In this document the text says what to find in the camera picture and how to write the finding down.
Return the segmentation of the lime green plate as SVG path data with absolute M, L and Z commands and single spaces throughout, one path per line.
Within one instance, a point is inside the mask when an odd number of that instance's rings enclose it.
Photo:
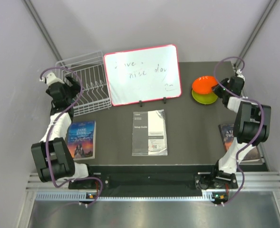
M 194 90 L 191 91 L 193 99 L 203 105 L 211 105 L 217 101 L 218 96 L 215 93 L 199 94 Z

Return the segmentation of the orange plate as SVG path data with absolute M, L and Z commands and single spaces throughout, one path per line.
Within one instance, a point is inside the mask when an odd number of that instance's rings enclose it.
M 213 92 L 212 88 L 218 85 L 213 76 L 202 76 L 194 80 L 192 90 L 198 94 L 206 95 Z

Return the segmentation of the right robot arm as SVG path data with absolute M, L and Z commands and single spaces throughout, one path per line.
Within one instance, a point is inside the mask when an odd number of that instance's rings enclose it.
M 232 76 L 212 87 L 224 106 L 237 114 L 233 141 L 209 177 L 210 184 L 215 188 L 231 183 L 240 162 L 254 147 L 265 142 L 270 134 L 271 107 L 241 97 L 244 82 L 243 76 Z

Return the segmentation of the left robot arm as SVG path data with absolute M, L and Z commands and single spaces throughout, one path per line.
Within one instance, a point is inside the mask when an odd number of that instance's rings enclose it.
M 67 80 L 71 85 L 54 73 L 48 73 L 42 78 L 48 85 L 46 93 L 52 97 L 50 123 L 43 138 L 31 146 L 31 153 L 42 182 L 79 179 L 79 183 L 88 189 L 94 186 L 95 176 L 89 173 L 86 164 L 74 162 L 65 141 L 74 118 L 71 104 L 81 91 L 76 80 L 70 76 L 67 76 Z

